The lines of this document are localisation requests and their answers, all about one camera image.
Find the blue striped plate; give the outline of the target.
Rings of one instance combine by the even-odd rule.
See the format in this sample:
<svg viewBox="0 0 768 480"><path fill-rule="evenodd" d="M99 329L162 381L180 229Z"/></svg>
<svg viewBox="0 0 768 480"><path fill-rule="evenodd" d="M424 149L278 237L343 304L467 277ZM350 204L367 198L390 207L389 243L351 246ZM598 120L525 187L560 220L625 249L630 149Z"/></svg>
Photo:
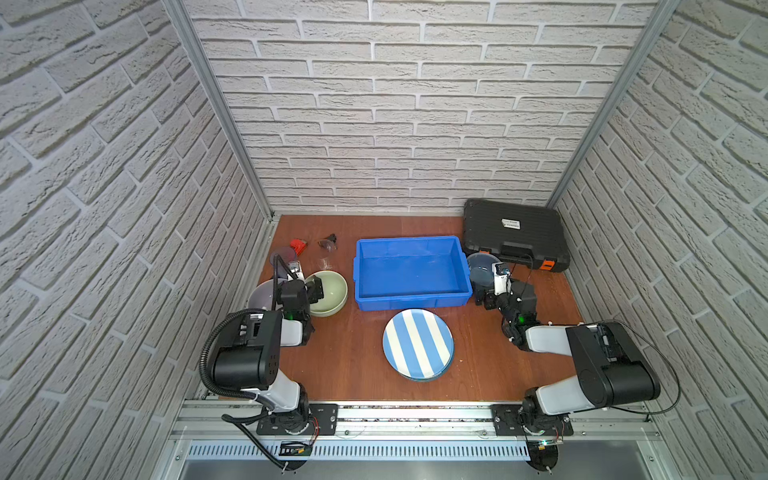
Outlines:
<svg viewBox="0 0 768 480"><path fill-rule="evenodd" d="M424 309L407 309L388 321L382 346L387 362L399 375L411 381L431 382L451 366L455 342L438 315Z"/></svg>

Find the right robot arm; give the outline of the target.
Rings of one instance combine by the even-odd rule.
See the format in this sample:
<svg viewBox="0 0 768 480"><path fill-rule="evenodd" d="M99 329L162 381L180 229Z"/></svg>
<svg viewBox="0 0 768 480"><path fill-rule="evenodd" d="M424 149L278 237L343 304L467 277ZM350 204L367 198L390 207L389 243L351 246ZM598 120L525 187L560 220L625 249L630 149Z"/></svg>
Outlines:
<svg viewBox="0 0 768 480"><path fill-rule="evenodd" d="M655 400L661 383L643 353L618 322L545 325L507 281L501 291L474 288L475 303L501 315L505 337L524 352L554 354L573 361L575 374L531 388L514 413L500 413L527 435L563 435L569 415Z"/></svg>

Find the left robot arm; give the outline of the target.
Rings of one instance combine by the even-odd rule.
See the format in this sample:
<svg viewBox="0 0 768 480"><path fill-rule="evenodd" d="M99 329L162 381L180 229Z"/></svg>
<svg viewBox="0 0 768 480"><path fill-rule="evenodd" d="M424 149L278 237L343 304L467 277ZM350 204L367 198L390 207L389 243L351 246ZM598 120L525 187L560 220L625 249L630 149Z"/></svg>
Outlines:
<svg viewBox="0 0 768 480"><path fill-rule="evenodd" d="M280 369L283 347L308 343L315 328L310 307L324 298L322 281L272 282L269 310L247 308L228 314L204 342L198 362L202 383L212 393L260 404L292 435L314 425L306 389Z"/></svg>

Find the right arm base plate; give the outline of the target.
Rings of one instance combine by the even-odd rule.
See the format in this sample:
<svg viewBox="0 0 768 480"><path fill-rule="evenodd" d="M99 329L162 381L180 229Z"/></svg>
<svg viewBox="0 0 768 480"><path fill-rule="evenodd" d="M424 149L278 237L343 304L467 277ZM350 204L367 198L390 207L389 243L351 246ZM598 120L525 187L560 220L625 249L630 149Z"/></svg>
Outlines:
<svg viewBox="0 0 768 480"><path fill-rule="evenodd" d="M567 437L574 434L568 415L546 415L521 403L492 404L490 412L497 436Z"/></svg>

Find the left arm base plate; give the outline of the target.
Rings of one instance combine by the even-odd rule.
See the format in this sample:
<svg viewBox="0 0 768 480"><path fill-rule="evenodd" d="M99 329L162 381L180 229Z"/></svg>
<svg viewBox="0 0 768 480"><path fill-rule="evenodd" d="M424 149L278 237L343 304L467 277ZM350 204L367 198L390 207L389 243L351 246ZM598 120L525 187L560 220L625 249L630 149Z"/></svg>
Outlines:
<svg viewBox="0 0 768 480"><path fill-rule="evenodd" d="M336 433L339 405L310 403L292 412L277 413L258 422L260 436L333 436Z"/></svg>

